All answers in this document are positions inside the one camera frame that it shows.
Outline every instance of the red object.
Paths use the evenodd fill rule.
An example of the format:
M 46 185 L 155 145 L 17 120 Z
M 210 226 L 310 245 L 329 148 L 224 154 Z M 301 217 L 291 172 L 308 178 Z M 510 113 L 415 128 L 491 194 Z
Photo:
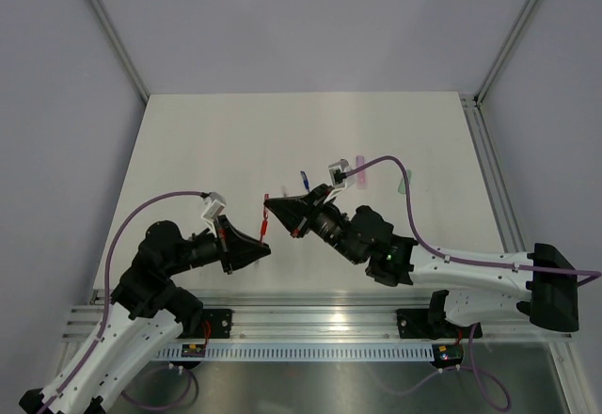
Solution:
M 263 195 L 263 200 L 270 199 L 270 195 L 267 193 Z M 260 243 L 263 243 L 263 237 L 267 232 L 267 209 L 263 206 L 263 221 L 261 222 L 261 230 L 260 230 Z
M 205 333 L 205 344 L 203 345 L 203 349 L 207 349 L 207 343 L 209 343 L 209 338 L 211 337 L 211 324 L 205 320 L 203 323 L 203 332 Z
M 455 340 L 454 345 L 460 345 L 462 352 L 464 353 L 464 346 L 460 343 L 462 341 L 462 329 L 458 330 L 458 338 Z

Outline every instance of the white bracket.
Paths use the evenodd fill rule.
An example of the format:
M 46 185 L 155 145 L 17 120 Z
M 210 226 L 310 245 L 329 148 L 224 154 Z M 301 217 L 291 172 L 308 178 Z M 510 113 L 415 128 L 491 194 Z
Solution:
M 81 367 L 77 375 L 62 394 L 56 398 L 50 406 L 52 412 L 64 412 L 65 414 L 84 412 L 90 404 L 95 392 L 99 388 L 100 379 L 106 374 L 115 362 L 119 361 L 123 347 L 145 326 L 146 319 L 136 318 L 130 320 L 129 312 L 120 304 L 111 306 L 109 319 L 103 338 L 98 342 L 96 348 Z M 56 394 L 57 388 L 75 369 L 82 360 L 88 348 L 96 341 L 100 323 L 96 325 L 92 333 L 82 344 L 77 354 L 50 384 L 43 390 L 43 403 L 49 401 Z
M 515 272 L 510 268 L 466 265 L 451 260 L 453 256 L 472 261 L 533 265 L 533 261 L 527 257 L 526 252 L 485 254 L 442 247 L 438 247 L 437 251 L 441 252 L 444 257 L 437 257 L 421 245 L 412 248 L 410 263 L 414 265 L 414 270 L 409 275 L 416 287 L 437 289 L 466 287 L 467 289 L 487 291 L 492 296 L 510 295 L 517 301 L 531 300 L 532 293 L 527 289 L 526 284 L 532 280 L 532 272 Z
M 103 398 L 101 406 L 107 412 L 149 360 L 182 334 L 182 324 L 176 323 L 176 317 L 167 310 L 159 310 L 153 318 L 143 320 L 148 320 L 144 328 L 123 348 L 98 386 L 95 397 Z
M 219 193 L 212 191 L 207 198 L 204 200 L 205 207 L 201 214 L 201 219 L 209 229 L 209 231 L 217 238 L 217 230 L 215 228 L 215 221 L 217 217 L 226 208 L 226 200 Z
M 525 319 L 524 314 L 516 309 L 519 301 L 511 295 L 483 290 L 450 290 L 445 298 L 445 316 L 448 322 L 462 327 L 483 320 Z
M 330 173 L 330 181 L 332 182 L 333 190 L 328 193 L 324 203 L 331 201 L 338 194 L 342 193 L 344 190 L 352 186 L 356 182 L 356 176 L 350 176 L 343 179 L 341 183 L 337 183 L 335 180 L 335 174 L 339 172 L 348 172 L 351 171 L 351 166 L 349 162 L 345 159 L 340 159 L 338 162 L 328 165 L 328 172 Z

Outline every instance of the black connector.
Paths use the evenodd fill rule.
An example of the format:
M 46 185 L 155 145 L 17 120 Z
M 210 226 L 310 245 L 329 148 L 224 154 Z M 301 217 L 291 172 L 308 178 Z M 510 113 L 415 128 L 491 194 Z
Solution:
M 535 267 L 575 269 L 552 245 L 536 243 L 535 251 L 527 257 Z M 531 323 L 552 331 L 578 331 L 577 276 L 536 271 L 527 288 L 532 292 L 531 301 L 520 301 L 516 308 L 529 315 Z
M 343 181 L 347 179 L 347 174 L 337 169 L 336 171 L 333 171 L 332 177 L 334 179 L 335 184 L 338 185 L 339 183 L 343 183 Z
M 464 347 L 459 343 L 434 343 L 433 361 L 431 365 L 436 369 L 447 369 L 462 365 L 464 359 Z

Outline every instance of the blue pen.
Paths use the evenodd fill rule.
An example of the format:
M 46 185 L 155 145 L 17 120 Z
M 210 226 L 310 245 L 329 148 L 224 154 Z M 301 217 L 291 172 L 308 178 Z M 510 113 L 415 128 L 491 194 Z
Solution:
M 305 186 L 305 189 L 308 190 L 308 193 L 309 193 L 311 190 L 309 189 L 308 175 L 305 173 L 305 171 L 301 171 L 301 179 L 303 179 L 303 185 Z

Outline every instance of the white table surface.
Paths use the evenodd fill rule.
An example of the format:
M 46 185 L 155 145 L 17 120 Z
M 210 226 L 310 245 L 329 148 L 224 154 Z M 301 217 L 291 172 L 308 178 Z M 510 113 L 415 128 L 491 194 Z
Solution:
M 153 95 L 135 144 L 109 239 L 139 204 L 168 191 L 217 191 L 224 212 L 240 231 L 259 235 L 263 195 L 304 193 L 309 183 L 329 183 L 327 166 L 352 165 L 392 154 L 412 170 L 413 210 L 431 244 L 482 252 L 502 251 L 498 229 L 455 92 L 324 92 L 292 94 Z M 392 163 L 367 171 L 367 190 L 355 186 L 338 197 L 342 212 L 368 204 L 411 236 L 401 172 Z M 201 201 L 160 201 L 123 233 L 111 264 L 111 287 L 129 267 L 147 227 L 176 222 L 184 237 L 203 228 Z M 364 274 L 310 234 L 294 240 L 271 215 L 266 242 L 272 255 L 231 276 L 220 263 L 174 278 L 189 290 L 211 294 L 386 294 Z M 103 288 L 104 259 L 94 282 Z

